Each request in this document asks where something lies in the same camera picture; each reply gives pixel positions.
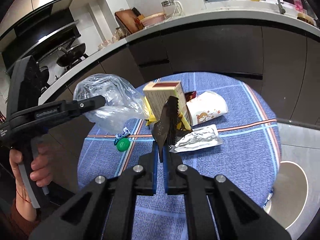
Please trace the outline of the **person's left hand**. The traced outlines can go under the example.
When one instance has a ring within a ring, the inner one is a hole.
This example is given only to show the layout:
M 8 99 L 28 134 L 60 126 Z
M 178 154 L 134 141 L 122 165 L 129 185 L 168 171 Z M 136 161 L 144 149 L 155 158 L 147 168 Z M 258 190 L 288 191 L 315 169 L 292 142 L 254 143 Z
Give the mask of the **person's left hand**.
M 46 186 L 53 179 L 49 147 L 32 144 L 21 151 L 11 149 L 10 165 L 16 178 L 18 195 L 38 209 L 47 204 Z

